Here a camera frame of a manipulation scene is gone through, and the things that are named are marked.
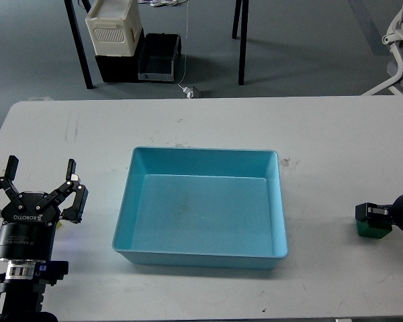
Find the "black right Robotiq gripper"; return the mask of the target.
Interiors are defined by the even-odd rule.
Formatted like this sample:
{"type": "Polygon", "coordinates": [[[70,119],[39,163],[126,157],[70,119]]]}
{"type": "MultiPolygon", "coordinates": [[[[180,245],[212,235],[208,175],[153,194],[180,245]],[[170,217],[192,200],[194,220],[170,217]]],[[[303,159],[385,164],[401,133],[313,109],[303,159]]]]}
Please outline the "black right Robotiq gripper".
{"type": "Polygon", "coordinates": [[[389,205],[363,203],[355,207],[355,220],[372,227],[392,226],[394,223],[403,231],[403,195],[392,204],[392,215],[390,215],[389,205]]]}

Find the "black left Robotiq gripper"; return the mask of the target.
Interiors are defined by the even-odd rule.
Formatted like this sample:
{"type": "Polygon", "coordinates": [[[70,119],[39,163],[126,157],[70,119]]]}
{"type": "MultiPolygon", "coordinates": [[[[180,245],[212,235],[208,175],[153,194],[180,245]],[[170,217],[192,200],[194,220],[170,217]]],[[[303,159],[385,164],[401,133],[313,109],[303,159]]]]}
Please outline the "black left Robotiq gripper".
{"type": "Polygon", "coordinates": [[[13,185],[19,160],[10,155],[0,174],[0,190],[9,204],[0,210],[0,260],[49,261],[52,256],[58,219],[71,223],[82,221],[88,190],[75,174],[74,159],[69,159],[65,182],[51,193],[19,192],[13,185]],[[59,209],[67,197],[74,195],[71,206],[59,209]]]}

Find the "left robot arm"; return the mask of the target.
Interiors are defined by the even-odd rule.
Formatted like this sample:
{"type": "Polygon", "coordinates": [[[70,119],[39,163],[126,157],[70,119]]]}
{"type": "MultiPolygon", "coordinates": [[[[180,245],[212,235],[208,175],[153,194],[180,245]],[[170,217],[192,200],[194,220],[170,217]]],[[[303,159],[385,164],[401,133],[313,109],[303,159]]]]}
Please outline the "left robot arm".
{"type": "Polygon", "coordinates": [[[10,156],[0,172],[0,321],[56,321],[42,311],[44,292],[69,273],[67,261],[53,261],[52,250],[60,221],[80,223],[88,190],[69,160],[62,185],[50,193],[19,192],[13,185],[19,160],[10,156]]]}

